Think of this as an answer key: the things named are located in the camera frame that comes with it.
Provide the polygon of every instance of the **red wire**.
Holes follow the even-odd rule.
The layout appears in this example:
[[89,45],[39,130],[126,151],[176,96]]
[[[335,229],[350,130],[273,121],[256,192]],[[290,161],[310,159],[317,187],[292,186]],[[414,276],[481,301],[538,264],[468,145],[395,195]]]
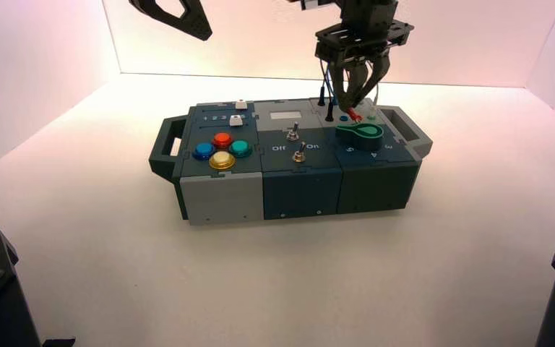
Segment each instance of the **red wire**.
[[353,121],[362,121],[363,120],[363,117],[361,117],[361,115],[356,113],[356,111],[354,111],[354,108],[350,107],[348,109],[348,115],[350,116],[350,119],[352,119]]

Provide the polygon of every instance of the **gray block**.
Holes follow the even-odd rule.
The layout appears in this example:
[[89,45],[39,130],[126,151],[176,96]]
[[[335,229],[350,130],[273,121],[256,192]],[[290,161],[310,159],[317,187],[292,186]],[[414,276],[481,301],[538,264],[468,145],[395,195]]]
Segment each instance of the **gray block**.
[[400,134],[420,158],[431,152],[433,140],[420,129],[411,118],[397,106],[380,106],[386,118],[386,123],[395,134]]
[[[339,120],[341,116],[344,116],[344,115],[347,116],[347,114],[341,111],[337,106],[333,108],[334,121],[326,121],[325,119],[327,118],[327,112],[329,107],[328,98],[326,98],[326,102],[324,106],[318,106],[318,98],[309,99],[309,102],[310,102],[311,109],[318,116],[318,120],[320,121],[320,124],[324,128],[331,128],[331,127],[334,128],[337,125],[349,125],[353,123],[349,117],[347,121]],[[363,101],[361,101],[361,103],[359,103],[358,106],[354,108],[354,111],[356,111],[356,113],[364,117],[365,119],[364,121],[367,123],[383,124],[384,121],[381,119],[381,117],[379,117],[379,113],[381,113],[381,111],[379,109],[374,108],[373,106],[374,106],[373,101],[371,101],[371,99],[369,98],[363,99]],[[374,120],[367,119],[367,116],[369,115],[374,115],[375,119]]]
[[263,219],[262,173],[220,173],[180,180],[191,225]]
[[[280,118],[280,114],[298,112],[300,117],[291,118],[288,114],[286,118]],[[309,100],[277,100],[277,101],[260,101],[254,103],[254,114],[257,115],[257,130],[259,132],[269,132],[273,130],[281,130],[283,132],[292,128],[295,121],[298,122],[299,129],[317,129],[322,128],[318,116],[311,107]]]

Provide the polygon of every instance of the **yellow button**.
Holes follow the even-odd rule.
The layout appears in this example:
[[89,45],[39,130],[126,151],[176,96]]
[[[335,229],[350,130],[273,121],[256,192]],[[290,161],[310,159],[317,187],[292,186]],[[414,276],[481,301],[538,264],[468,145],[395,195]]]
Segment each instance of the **yellow button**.
[[216,152],[210,158],[210,166],[217,170],[226,170],[233,165],[235,165],[235,157],[233,157],[229,152],[225,152],[223,150]]

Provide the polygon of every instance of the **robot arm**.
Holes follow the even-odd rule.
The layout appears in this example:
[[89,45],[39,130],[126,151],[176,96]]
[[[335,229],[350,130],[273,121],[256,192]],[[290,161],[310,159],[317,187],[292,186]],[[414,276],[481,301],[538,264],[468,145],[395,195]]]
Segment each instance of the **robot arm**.
[[[181,17],[165,12],[156,0],[129,0],[139,11],[155,20],[207,40],[212,29],[200,0],[179,1],[184,6]],[[414,26],[394,20],[397,0],[288,1],[299,1],[302,10],[328,4],[341,8],[342,22],[316,33],[316,57],[328,63],[339,108],[356,121],[353,108],[384,78],[390,67],[388,55],[391,47],[405,45]],[[349,79],[346,90],[344,74]]]

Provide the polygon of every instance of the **control panel box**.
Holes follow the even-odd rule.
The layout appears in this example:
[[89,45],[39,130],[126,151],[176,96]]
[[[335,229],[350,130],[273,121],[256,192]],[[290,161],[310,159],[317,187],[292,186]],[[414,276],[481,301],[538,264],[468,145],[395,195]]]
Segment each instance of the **control panel box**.
[[353,121],[319,101],[191,107],[163,121],[152,171],[192,225],[404,208],[433,142],[398,107],[365,99]]

